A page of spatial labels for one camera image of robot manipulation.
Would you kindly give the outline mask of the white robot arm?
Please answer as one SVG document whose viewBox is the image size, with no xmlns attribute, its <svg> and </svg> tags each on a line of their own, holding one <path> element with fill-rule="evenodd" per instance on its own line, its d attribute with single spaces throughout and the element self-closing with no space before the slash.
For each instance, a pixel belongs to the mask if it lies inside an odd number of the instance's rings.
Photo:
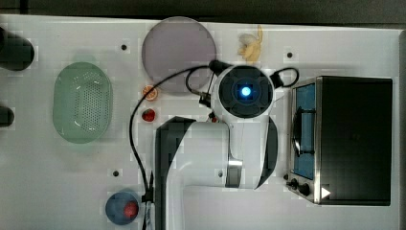
<svg viewBox="0 0 406 230">
<path fill-rule="evenodd" d="M 175 116 L 155 133 L 155 229 L 184 230 L 189 186 L 257 189 L 275 170 L 274 84 L 254 66 L 211 63 L 210 108 L 218 119 Z"/>
</svg>

